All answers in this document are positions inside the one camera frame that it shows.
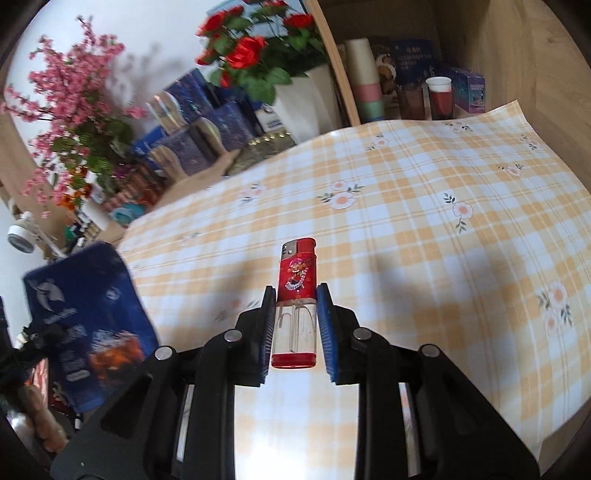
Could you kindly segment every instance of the purple box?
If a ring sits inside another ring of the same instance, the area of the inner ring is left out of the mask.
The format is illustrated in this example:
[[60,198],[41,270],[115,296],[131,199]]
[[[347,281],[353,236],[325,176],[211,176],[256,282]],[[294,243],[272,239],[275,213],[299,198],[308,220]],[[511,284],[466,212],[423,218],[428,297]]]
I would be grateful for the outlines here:
[[252,124],[246,119],[236,102],[228,102],[200,118],[194,126],[218,155],[244,147],[255,138]]
[[452,79],[456,105],[468,113],[485,113],[485,80],[479,73],[457,67],[443,67],[440,75]]

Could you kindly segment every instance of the lighter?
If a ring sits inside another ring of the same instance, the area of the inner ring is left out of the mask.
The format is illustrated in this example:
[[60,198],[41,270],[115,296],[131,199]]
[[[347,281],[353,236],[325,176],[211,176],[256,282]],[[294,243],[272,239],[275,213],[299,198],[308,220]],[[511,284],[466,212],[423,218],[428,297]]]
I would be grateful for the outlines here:
[[313,238],[283,245],[275,308],[271,365],[310,368],[316,364],[316,255]]

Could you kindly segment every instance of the table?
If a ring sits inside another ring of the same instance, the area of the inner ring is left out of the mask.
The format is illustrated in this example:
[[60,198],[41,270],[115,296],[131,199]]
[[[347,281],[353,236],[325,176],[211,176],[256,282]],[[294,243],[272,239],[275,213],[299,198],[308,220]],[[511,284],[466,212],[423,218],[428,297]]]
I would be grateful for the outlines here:
[[[435,343],[539,453],[591,395],[591,196],[516,102],[318,137],[134,222],[119,251],[161,342],[231,328],[317,241],[318,282],[391,343]],[[352,478],[356,387],[322,356],[236,392],[238,478]]]

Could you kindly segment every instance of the wooden cabinet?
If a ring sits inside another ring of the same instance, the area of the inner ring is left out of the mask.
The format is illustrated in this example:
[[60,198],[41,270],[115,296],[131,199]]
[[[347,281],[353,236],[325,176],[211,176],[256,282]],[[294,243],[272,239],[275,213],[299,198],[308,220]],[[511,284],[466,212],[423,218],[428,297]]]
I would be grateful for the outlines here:
[[336,50],[349,38],[428,38],[448,64],[486,77],[487,111],[519,100],[540,137],[591,190],[591,69],[542,0],[306,0],[349,123],[359,125]]

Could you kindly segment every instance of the red rose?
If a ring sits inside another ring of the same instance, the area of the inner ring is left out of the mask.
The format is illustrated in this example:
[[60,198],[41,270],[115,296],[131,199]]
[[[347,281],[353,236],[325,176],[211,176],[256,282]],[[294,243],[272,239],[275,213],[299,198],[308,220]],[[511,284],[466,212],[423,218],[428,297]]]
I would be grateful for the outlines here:
[[237,5],[228,10],[228,15],[231,15],[233,17],[240,17],[243,13],[244,7],[242,5]]
[[294,14],[284,18],[283,24],[287,28],[312,28],[314,26],[314,17],[308,14]]
[[261,36],[242,37],[236,43],[234,51],[226,56],[226,62],[233,69],[252,67],[261,59],[261,50],[265,45],[267,45],[267,42]]
[[195,33],[195,35],[198,37],[207,37],[209,34],[219,30],[223,25],[227,14],[228,12],[224,10],[212,15],[203,23],[203,25],[201,25],[201,27],[199,27],[199,31]]
[[217,52],[215,50],[206,50],[203,55],[195,59],[195,62],[197,65],[211,65],[216,58]]
[[232,78],[228,72],[222,72],[220,77],[220,86],[224,88],[230,88],[232,86]]
[[263,6],[265,7],[289,7],[283,0],[268,0],[267,2],[263,2]]

